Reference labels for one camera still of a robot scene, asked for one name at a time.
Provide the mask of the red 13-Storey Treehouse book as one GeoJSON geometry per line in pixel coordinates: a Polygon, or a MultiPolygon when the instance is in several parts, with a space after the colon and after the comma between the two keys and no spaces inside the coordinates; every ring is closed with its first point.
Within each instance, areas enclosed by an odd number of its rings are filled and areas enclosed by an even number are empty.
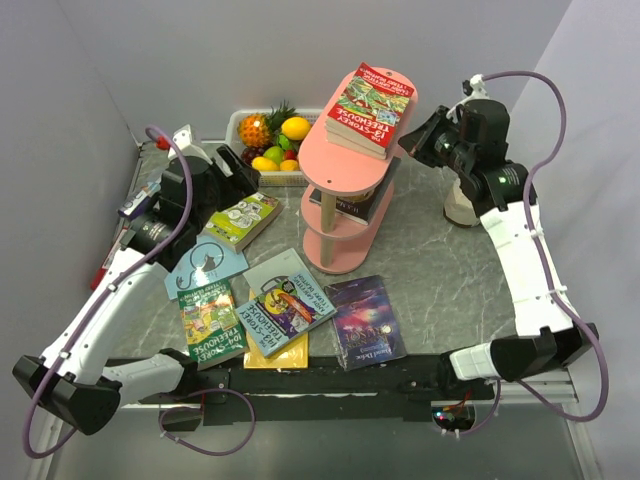
{"type": "Polygon", "coordinates": [[[408,80],[361,63],[330,104],[325,131],[388,154],[414,94],[408,80]]]}

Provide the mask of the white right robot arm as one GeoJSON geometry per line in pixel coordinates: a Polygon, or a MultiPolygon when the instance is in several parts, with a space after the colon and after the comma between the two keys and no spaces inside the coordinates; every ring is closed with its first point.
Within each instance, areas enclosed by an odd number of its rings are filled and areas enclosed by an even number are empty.
{"type": "Polygon", "coordinates": [[[461,397],[476,379],[525,379],[566,367],[590,347],[561,303],[566,295],[554,275],[540,225],[539,204],[527,185],[527,168],[507,159],[510,116],[495,100],[470,100],[454,109],[439,106],[398,144],[432,168],[455,172],[460,189],[489,235],[509,287],[515,334],[447,352],[437,386],[461,397]]]}

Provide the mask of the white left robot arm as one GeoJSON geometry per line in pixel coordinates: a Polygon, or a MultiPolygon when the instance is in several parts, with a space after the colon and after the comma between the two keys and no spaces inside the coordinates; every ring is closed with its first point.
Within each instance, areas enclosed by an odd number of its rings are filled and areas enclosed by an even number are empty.
{"type": "Polygon", "coordinates": [[[187,156],[187,170],[170,161],[159,192],[130,221],[82,310],[42,354],[24,355],[13,368],[34,405],[85,435],[101,430],[124,405],[158,394],[185,402],[197,392],[195,360],[175,349],[117,368],[107,361],[135,310],[195,246],[211,216],[257,191],[258,173],[229,146],[216,153],[187,156]]]}

